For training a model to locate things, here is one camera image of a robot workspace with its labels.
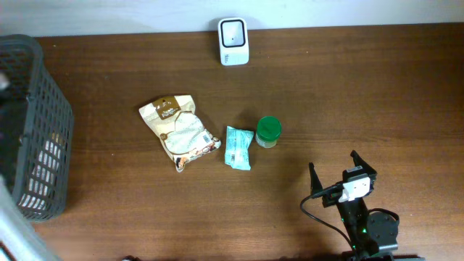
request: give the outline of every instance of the white wall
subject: white wall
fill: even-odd
[[[66,36],[464,22],[464,0],[0,0],[0,34]]]

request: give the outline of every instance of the black object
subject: black object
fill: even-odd
[[[65,208],[74,116],[29,36],[0,37],[0,174],[25,218],[44,221]]]
[[[352,151],[350,156],[353,157],[355,168],[345,170],[343,181],[328,188],[322,187],[314,170],[314,164],[310,163],[311,195],[302,200],[300,208],[306,215],[336,230],[347,240],[352,251],[343,254],[345,260],[394,260],[392,251],[398,249],[399,216],[394,212],[380,208],[368,210],[362,197],[352,201],[339,202],[344,189],[343,183],[369,177],[370,188],[365,196],[374,190],[373,185],[377,172],[355,151]],[[338,228],[316,218],[304,209],[303,205],[308,199],[319,197],[322,197],[324,207],[337,206],[349,238]]]

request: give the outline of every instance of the crumpled food package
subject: crumpled food package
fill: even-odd
[[[221,145],[195,115],[195,103],[190,95],[162,97],[138,111],[158,136],[178,172],[190,161]]]
[[[225,163],[237,170],[251,170],[249,165],[248,147],[254,133],[250,130],[238,130],[227,127],[225,142]]]

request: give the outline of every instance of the container with green lid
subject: container with green lid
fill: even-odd
[[[272,148],[277,144],[281,133],[281,122],[276,117],[266,116],[258,122],[256,142],[264,148]]]

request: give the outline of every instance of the light blue packet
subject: light blue packet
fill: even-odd
[[[250,130],[238,130],[227,127],[225,142],[225,163],[237,170],[251,170],[249,165],[248,147],[254,133]]]

